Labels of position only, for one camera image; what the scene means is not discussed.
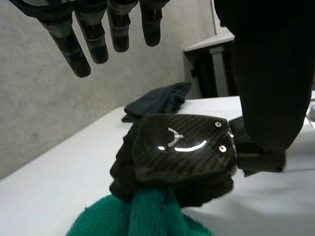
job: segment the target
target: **robot finger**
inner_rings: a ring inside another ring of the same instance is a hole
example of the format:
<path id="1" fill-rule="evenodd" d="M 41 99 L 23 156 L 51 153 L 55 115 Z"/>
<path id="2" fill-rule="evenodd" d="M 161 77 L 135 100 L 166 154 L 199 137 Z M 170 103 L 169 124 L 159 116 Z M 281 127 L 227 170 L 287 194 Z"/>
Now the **robot finger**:
<path id="1" fill-rule="evenodd" d="M 97 64 L 108 61 L 105 31 L 101 22 L 106 7 L 107 0 L 81 0 L 76 2 L 74 8 L 85 42 Z"/>
<path id="2" fill-rule="evenodd" d="M 139 0 L 108 0 L 107 15 L 116 52 L 123 53 L 129 48 L 129 12 Z"/>
<path id="3" fill-rule="evenodd" d="M 76 76 L 90 75 L 91 68 L 72 29 L 72 16 L 55 21 L 39 20 L 48 30 Z"/>
<path id="4" fill-rule="evenodd" d="M 169 1 L 170 0 L 140 0 L 142 30 L 146 44 L 149 47 L 154 47 L 160 42 L 162 8 Z"/>

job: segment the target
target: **black glove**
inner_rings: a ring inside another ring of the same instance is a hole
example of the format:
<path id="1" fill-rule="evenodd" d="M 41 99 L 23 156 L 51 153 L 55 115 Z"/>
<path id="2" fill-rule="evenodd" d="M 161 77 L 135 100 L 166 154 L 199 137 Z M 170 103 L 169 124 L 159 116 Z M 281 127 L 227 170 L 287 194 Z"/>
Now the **black glove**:
<path id="1" fill-rule="evenodd" d="M 171 177 L 170 179 L 167 179 L 166 182 L 160 181 L 158 177 L 143 182 L 137 179 L 133 153 L 135 153 L 135 141 L 137 137 L 139 137 L 139 128 L 143 123 L 145 123 L 144 120 L 138 120 L 133 124 L 128 134 L 124 137 L 124 144 L 118 151 L 116 161 L 110 170 L 110 174 L 114 178 L 114 182 L 110 186 L 110 191 L 116 197 L 131 203 L 133 194 L 141 188 L 171 188 L 181 207 L 200 207 L 211 199 L 221 197 L 232 190 L 233 180 L 228 171 L 212 173 L 206 177 L 193 176 L 189 178 L 188 176 L 186 179 L 178 182 L 173 182 Z M 224 127 L 228 128 L 227 122 L 222 125 L 222 129 L 224 129 Z M 235 166 L 235 160 L 233 158 L 225 163 L 227 163 L 227 170 L 233 169 Z"/>

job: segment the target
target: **robotic hand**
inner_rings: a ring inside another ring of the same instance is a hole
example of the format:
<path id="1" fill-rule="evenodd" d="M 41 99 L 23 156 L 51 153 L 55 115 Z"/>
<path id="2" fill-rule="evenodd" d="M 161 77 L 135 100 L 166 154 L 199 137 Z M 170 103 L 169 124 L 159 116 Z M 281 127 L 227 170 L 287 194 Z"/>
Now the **robotic hand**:
<path id="1" fill-rule="evenodd" d="M 110 33 L 116 52 L 129 48 L 128 13 L 140 1 L 142 28 L 146 44 L 160 41 L 162 8 L 170 0 L 10 0 L 27 16 L 37 18 L 48 30 L 73 72 L 89 76 L 91 68 L 72 29 L 72 12 L 80 25 L 92 59 L 97 64 L 108 60 L 102 18 L 107 10 Z"/>

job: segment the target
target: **screw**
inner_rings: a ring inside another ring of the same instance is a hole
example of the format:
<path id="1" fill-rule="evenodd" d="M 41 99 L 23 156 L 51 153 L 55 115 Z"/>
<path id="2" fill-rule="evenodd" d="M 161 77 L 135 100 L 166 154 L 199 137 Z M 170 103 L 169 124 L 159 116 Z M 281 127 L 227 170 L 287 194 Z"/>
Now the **screw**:
<path id="1" fill-rule="evenodd" d="M 223 146 L 223 145 L 221 145 L 221 146 L 219 147 L 219 150 L 220 150 L 221 152 L 226 152 L 226 147 Z"/>

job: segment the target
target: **logo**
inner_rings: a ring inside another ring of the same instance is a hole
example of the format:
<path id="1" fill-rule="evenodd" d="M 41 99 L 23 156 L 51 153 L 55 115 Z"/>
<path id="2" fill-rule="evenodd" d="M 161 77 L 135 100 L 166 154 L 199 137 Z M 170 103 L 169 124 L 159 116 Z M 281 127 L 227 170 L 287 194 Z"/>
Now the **logo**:
<path id="1" fill-rule="evenodd" d="M 168 128 L 168 131 L 171 131 L 174 133 L 174 140 L 167 144 L 168 147 L 170 148 L 170 147 L 174 146 L 179 141 L 179 139 L 182 139 L 184 136 L 182 134 L 179 134 L 178 132 L 176 132 L 172 128 Z"/>

